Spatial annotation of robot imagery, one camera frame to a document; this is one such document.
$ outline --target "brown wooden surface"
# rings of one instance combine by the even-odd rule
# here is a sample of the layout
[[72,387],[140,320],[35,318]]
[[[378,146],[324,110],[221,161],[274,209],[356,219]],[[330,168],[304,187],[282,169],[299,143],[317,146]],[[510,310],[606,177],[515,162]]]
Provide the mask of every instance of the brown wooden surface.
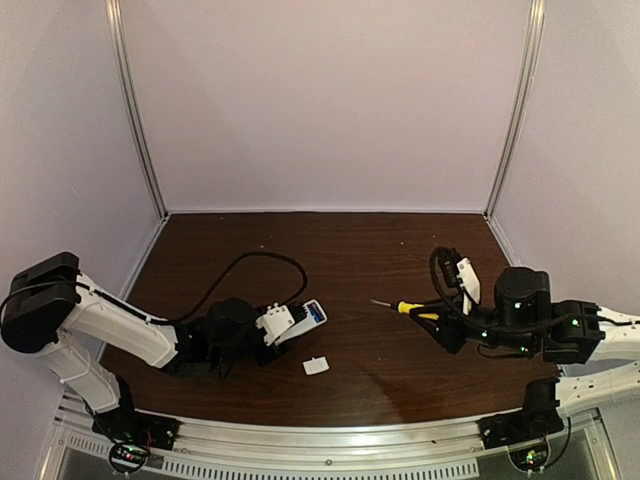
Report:
[[[474,345],[449,355],[408,317],[369,304],[369,298],[433,298],[427,263],[435,245],[455,246],[471,258],[484,303],[491,303],[493,284],[507,263],[479,215],[174,215],[131,303],[178,316],[230,260],[263,248],[306,267],[310,283],[303,299],[320,300],[329,321],[275,363],[239,364],[224,381],[175,379],[114,348],[107,349],[103,364],[129,382],[139,408],[228,422],[380,425],[521,406],[525,385],[553,376],[554,366],[486,360]],[[212,301],[236,296],[267,304],[295,291],[297,282],[287,265],[250,259],[227,277]],[[307,377],[302,362],[323,355],[331,369]]]

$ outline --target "pink wall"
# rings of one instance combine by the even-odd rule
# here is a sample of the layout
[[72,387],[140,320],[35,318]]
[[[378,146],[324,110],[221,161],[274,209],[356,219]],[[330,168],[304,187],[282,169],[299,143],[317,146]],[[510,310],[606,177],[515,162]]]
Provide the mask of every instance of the pink wall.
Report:
[[548,2],[496,218],[557,298],[640,311],[640,4]]
[[482,211],[529,7],[123,2],[168,208]]
[[[119,293],[151,239],[157,220],[110,42],[104,2],[2,4],[2,292],[21,269],[69,249]],[[31,479],[61,389],[3,344],[0,365],[0,478]]]

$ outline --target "black power cord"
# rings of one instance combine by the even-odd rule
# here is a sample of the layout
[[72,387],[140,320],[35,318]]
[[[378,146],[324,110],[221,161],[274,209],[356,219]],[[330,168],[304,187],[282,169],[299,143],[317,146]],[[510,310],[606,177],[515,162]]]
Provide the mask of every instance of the black power cord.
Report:
[[302,279],[302,283],[300,284],[300,287],[298,288],[298,290],[293,295],[291,295],[286,300],[280,302],[280,305],[286,305],[287,303],[291,302],[292,300],[295,300],[296,298],[298,298],[302,294],[302,292],[304,292],[306,290],[307,285],[309,284],[309,278],[307,277],[307,272],[304,269],[304,267],[300,263],[298,263],[296,260],[294,260],[293,258],[287,257],[286,255],[280,255],[279,253],[273,253],[273,252],[256,252],[256,251],[245,252],[242,255],[239,255],[238,257],[236,257],[234,260],[231,261],[231,263],[229,263],[229,265],[227,265],[227,267],[211,283],[211,285],[209,286],[207,291],[204,293],[204,295],[202,295],[202,298],[193,306],[193,308],[191,308],[191,310],[189,310],[185,314],[179,316],[178,318],[174,318],[174,319],[171,319],[171,320],[152,319],[150,321],[150,323],[152,323],[154,325],[175,325],[175,324],[178,324],[178,323],[182,323],[185,320],[188,320],[189,318],[193,317],[196,313],[198,313],[198,310],[200,310],[200,308],[202,308],[202,306],[205,304],[207,299],[211,296],[211,294],[214,292],[214,290],[216,288],[218,288],[220,283],[222,283],[222,281],[231,272],[231,270],[233,270],[236,267],[236,265],[238,265],[245,258],[249,258],[249,257],[274,258],[276,260],[280,260],[282,262],[288,263],[289,265],[292,265],[300,273],[300,277]]
[[[429,257],[429,275],[431,276],[431,283],[433,284],[433,288],[436,290],[438,297],[442,300],[447,307],[449,307],[458,317],[460,317],[463,321],[467,321],[468,317],[464,314],[460,308],[454,303],[453,298],[447,295],[442,287],[442,283],[440,282],[440,278],[438,277],[438,259],[442,257],[447,257],[448,260],[451,259],[451,250],[446,247],[436,247],[431,252],[431,256]],[[456,288],[458,293],[461,293],[461,288],[457,286]]]
[[480,355],[482,358],[488,358],[489,360],[509,360],[509,359],[518,359],[518,358],[528,358],[526,355],[523,355],[521,353],[505,353],[505,354],[500,354],[500,355],[487,355],[486,353],[482,352],[483,348],[488,348],[490,350],[493,350],[492,348],[487,347],[486,345],[482,345],[482,344],[478,344],[478,355]]
[[629,327],[633,325],[633,322],[616,322],[615,320],[611,320],[609,318],[599,318],[598,321],[610,323],[611,325],[615,325],[616,327]]
[[91,419],[95,422],[96,426],[98,427],[98,430],[100,430],[100,432],[105,437],[107,437],[111,443],[113,443],[113,444],[121,444],[121,443],[123,443],[123,442],[120,442],[119,440],[116,440],[115,438],[113,438],[113,436],[111,436],[111,434],[109,432],[107,432],[107,429],[102,426],[102,423],[100,423],[100,419],[98,418],[97,414],[89,406],[89,404],[87,403],[86,400],[84,400],[84,409],[89,414]]
[[571,417],[567,417],[567,439],[565,440],[564,446],[562,447],[562,450],[560,450],[560,453],[558,454],[558,456],[544,466],[545,470],[553,467],[556,463],[560,461],[562,456],[567,451],[567,448],[569,447],[570,442],[571,442]]

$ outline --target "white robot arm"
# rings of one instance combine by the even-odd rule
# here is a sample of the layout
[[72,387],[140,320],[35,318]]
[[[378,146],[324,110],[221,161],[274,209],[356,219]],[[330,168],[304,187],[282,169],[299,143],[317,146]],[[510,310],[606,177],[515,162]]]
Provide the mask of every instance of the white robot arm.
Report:
[[562,377],[557,385],[560,412],[571,416],[607,403],[640,395],[640,317],[600,307],[606,335],[589,360],[629,360],[628,365],[581,377]]
[[98,432],[134,445],[145,445],[153,431],[153,446],[170,449],[176,422],[136,412],[124,379],[93,359],[73,331],[185,377],[223,372],[246,356],[266,364],[286,352],[291,340],[327,319],[315,300],[256,309],[243,300],[228,299],[185,325],[110,295],[78,264],[73,254],[61,253],[16,275],[2,304],[2,338],[12,349],[37,357],[78,393]]

